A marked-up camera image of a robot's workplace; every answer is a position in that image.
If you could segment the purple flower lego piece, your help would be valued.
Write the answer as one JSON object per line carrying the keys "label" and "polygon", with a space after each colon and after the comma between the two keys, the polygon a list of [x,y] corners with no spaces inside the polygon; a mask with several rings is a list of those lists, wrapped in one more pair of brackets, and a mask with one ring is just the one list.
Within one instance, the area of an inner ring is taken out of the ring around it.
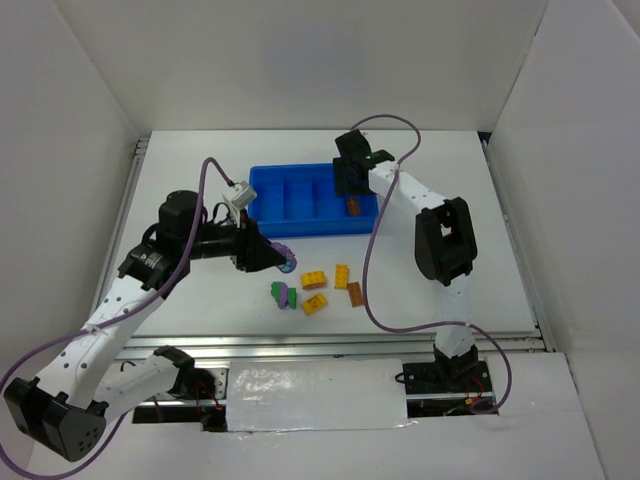
{"label": "purple flower lego piece", "polygon": [[297,267],[297,259],[293,251],[279,242],[272,242],[271,247],[285,259],[285,262],[278,265],[277,268],[284,274],[292,273]]}

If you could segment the brown lego plate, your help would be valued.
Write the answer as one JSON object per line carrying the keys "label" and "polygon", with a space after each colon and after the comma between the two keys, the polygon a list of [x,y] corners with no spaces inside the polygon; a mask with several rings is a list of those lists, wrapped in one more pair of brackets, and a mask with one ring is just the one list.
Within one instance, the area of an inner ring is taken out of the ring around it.
{"label": "brown lego plate", "polygon": [[355,217],[355,216],[361,215],[360,205],[356,197],[349,197],[346,200],[346,206],[347,206],[347,212],[350,216]]}
{"label": "brown lego plate", "polygon": [[361,307],[365,304],[364,295],[359,282],[348,283],[347,292],[353,308]]}

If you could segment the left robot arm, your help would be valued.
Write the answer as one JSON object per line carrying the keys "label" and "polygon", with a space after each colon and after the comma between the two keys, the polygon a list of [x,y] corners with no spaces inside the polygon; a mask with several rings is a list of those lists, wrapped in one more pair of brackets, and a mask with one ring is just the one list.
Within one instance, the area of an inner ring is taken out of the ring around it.
{"label": "left robot arm", "polygon": [[3,392],[23,434],[69,462],[85,458],[107,425],[160,393],[181,394],[195,373],[184,351],[164,346],[140,365],[109,376],[120,351],[190,272],[194,260],[227,257],[237,270],[259,272],[296,266],[286,246],[264,237],[246,209],[231,206],[233,220],[206,218],[201,195],[170,193],[158,220],[126,256],[109,292],[67,341],[59,356],[31,380],[13,378]]}

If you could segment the green lego brick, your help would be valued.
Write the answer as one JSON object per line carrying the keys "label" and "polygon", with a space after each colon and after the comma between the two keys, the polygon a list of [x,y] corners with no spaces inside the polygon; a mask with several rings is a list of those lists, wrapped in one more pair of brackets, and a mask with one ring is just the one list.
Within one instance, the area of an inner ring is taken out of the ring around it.
{"label": "green lego brick", "polygon": [[297,290],[286,283],[276,281],[271,284],[271,296],[279,309],[297,308]]}

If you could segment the purple lego brick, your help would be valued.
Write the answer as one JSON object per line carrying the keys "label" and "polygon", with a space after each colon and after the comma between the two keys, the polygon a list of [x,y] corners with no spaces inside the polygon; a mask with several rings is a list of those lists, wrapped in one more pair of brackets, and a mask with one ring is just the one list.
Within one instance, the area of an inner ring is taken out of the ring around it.
{"label": "purple lego brick", "polygon": [[277,305],[280,309],[297,307],[297,291],[285,283],[280,283],[277,288]]}

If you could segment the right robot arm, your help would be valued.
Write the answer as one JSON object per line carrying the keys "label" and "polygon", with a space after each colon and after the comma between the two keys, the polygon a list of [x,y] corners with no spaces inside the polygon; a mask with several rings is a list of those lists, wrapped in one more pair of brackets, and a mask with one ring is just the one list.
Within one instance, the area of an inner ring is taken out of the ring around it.
{"label": "right robot arm", "polygon": [[[401,168],[408,157],[395,159],[385,150],[374,151],[363,133],[353,129],[335,139],[338,156],[333,159],[334,183],[339,195],[378,195],[379,214],[369,237],[362,273],[365,312],[386,333],[408,334],[434,328],[432,362],[434,377],[442,386],[464,386],[479,363],[473,338],[477,330],[463,312],[463,295],[473,270],[478,248],[468,203],[461,197],[447,198],[429,189]],[[442,321],[414,327],[383,325],[373,314],[368,295],[368,273],[382,217],[391,202],[409,214],[414,224],[413,255],[419,272],[434,283],[444,306]]]}

